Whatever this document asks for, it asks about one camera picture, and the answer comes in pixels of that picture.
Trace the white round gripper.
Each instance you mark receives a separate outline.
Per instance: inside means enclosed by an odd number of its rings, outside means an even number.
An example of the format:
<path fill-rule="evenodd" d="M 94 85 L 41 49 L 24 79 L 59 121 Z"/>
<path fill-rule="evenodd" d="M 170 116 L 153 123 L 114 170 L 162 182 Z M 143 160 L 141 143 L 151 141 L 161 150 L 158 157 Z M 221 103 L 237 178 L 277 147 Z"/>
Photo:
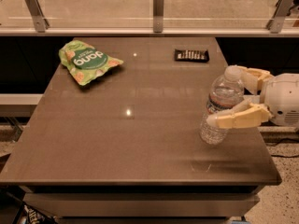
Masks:
<path fill-rule="evenodd" d="M 208 115 L 209 126 L 219 129 L 243 129 L 260 126 L 270 120 L 278 126 L 299 127 L 299 74 L 273 76 L 259 68 L 238 66 L 244 88 L 256 95 L 260 90 L 261 104 L 250 99 L 232 109 Z"/>

